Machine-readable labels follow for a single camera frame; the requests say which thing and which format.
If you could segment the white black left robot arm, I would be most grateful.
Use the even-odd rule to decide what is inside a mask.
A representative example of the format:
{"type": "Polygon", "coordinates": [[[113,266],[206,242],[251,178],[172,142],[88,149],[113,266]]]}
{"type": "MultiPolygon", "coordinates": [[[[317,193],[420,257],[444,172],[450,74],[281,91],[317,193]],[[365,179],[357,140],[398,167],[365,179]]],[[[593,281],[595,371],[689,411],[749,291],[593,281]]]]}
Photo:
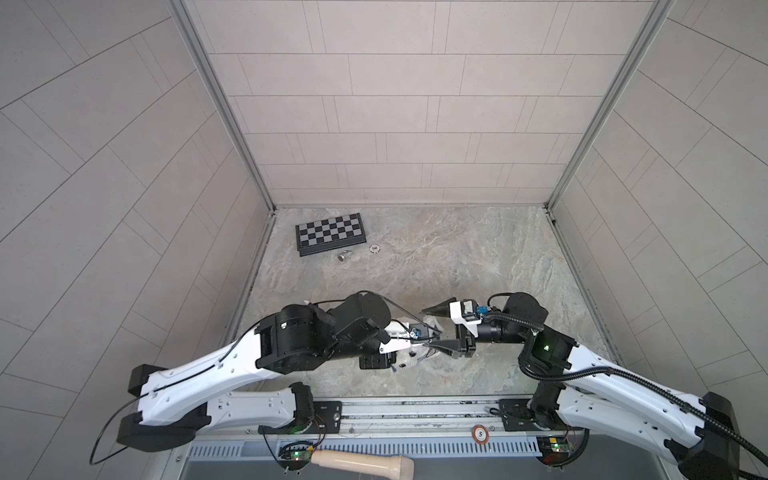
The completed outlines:
{"type": "Polygon", "coordinates": [[[313,371],[337,359],[364,357],[386,368],[410,341],[407,328],[393,321],[378,294],[355,293],[330,310],[288,305],[201,358],[168,369],[148,364],[134,368],[129,391],[138,406],[121,419],[116,441],[158,452],[187,444],[198,431],[217,424],[304,429],[314,417],[308,386],[294,383],[276,393],[242,398],[235,390],[313,371]]]}

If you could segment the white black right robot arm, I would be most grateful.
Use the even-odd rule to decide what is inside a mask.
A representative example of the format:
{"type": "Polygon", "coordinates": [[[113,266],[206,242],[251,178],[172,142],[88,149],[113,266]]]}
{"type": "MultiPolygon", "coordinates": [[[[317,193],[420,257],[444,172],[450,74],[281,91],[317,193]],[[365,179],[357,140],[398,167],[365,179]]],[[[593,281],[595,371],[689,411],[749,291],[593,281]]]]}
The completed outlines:
{"type": "Polygon", "coordinates": [[[729,400],[627,370],[547,326],[547,310],[530,294],[504,297],[502,308],[450,298],[424,309],[456,326],[455,339],[440,349],[471,356],[479,343],[519,344],[519,369],[538,383],[528,409],[540,427],[609,435],[676,465],[687,479],[741,478],[743,439],[729,400]]]}

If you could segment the white plush teddy bear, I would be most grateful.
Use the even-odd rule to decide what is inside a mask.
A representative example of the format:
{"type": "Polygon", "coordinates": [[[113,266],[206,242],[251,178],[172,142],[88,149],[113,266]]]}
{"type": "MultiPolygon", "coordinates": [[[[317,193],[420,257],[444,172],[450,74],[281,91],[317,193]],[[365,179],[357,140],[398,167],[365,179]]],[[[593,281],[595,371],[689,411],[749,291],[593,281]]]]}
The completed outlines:
{"type": "Polygon", "coordinates": [[[427,341],[438,339],[443,327],[437,317],[427,315],[421,321],[393,319],[386,330],[393,338],[410,340],[410,343],[403,349],[395,351],[395,360],[391,369],[397,372],[416,366],[421,361],[436,354],[436,351],[427,344],[427,341]]]}

